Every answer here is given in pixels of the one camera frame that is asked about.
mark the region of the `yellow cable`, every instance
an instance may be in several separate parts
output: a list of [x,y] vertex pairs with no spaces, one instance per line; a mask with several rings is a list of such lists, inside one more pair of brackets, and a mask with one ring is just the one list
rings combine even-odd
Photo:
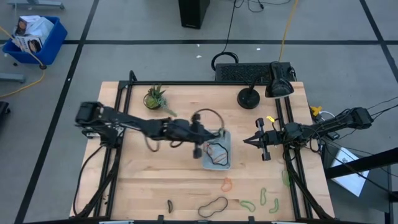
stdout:
[[299,0],[294,1],[293,9],[290,12],[289,20],[287,21],[285,32],[284,32],[284,38],[282,39],[282,44],[280,45],[280,53],[279,53],[278,62],[280,62],[282,60],[282,55],[284,54],[284,45],[285,45],[286,34],[287,34],[287,31],[289,30],[290,23],[292,22],[294,11],[296,10],[298,2],[299,2]]
[[[2,30],[2,31],[3,31],[7,36],[9,36],[12,40],[15,40],[15,39],[12,37],[12,35],[10,35],[10,34],[9,34],[5,29],[3,29],[1,26],[0,26],[0,30]],[[15,41],[15,44],[21,49],[21,47],[19,46],[18,41]],[[44,64],[43,64],[32,52],[29,51],[28,54],[30,54],[34,59],[36,59],[36,61],[38,61],[38,62],[40,63],[41,66],[44,66]],[[7,94],[4,94],[4,95],[0,95],[0,98],[4,98],[4,97],[7,97],[7,96],[11,96],[11,95],[13,95],[13,94],[15,94],[15,93],[18,93],[18,92],[20,92],[20,91],[22,91],[22,90],[25,90],[25,89],[27,89],[27,88],[29,88],[29,87],[32,87],[32,86],[38,84],[39,82],[41,82],[41,81],[43,80],[44,76],[45,76],[45,70],[43,70],[43,75],[42,75],[42,76],[39,78],[39,80],[37,80],[36,82],[33,82],[33,83],[29,84],[29,85],[26,85],[26,86],[24,86],[24,87],[22,87],[22,88],[20,88],[20,89],[18,89],[18,90],[16,90],[16,91],[13,91],[13,92],[11,92],[11,93],[7,93]]]

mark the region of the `white paper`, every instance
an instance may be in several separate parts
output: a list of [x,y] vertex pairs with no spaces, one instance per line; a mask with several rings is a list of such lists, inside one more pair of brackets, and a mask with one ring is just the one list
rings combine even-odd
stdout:
[[[354,154],[352,154],[349,150],[346,148],[341,147],[340,150],[338,151],[336,158],[344,163],[351,162],[354,160],[357,160],[358,157],[356,157]],[[341,164],[341,162],[337,161],[336,159],[333,160],[331,166],[338,166]],[[369,171],[362,171],[360,174],[362,174],[364,177],[368,177]],[[337,177],[332,179],[334,182],[337,184],[340,184],[342,187],[350,191],[351,193],[355,194],[357,197],[361,194],[363,185],[365,184],[365,179],[359,176],[358,174],[350,174],[342,177]]]

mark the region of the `yellow clip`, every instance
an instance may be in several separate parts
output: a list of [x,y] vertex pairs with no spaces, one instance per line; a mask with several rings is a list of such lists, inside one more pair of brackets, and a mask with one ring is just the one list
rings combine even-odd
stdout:
[[267,119],[270,120],[272,123],[275,122],[275,119],[272,118],[271,116],[267,116]]
[[322,107],[321,106],[319,106],[319,107],[311,106],[311,110],[312,110],[312,114],[314,116],[318,116],[319,112],[321,112],[321,110],[322,110]]

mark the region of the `lamp base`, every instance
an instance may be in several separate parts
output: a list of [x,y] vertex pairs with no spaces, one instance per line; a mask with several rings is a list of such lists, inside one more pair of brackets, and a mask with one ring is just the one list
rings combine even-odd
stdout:
[[260,94],[256,90],[244,88],[238,93],[238,103],[244,109],[253,109],[260,103]]

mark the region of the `black computer tower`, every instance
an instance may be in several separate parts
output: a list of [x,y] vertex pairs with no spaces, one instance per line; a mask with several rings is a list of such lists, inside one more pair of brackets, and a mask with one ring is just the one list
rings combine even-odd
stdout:
[[181,26],[200,29],[210,0],[178,0]]

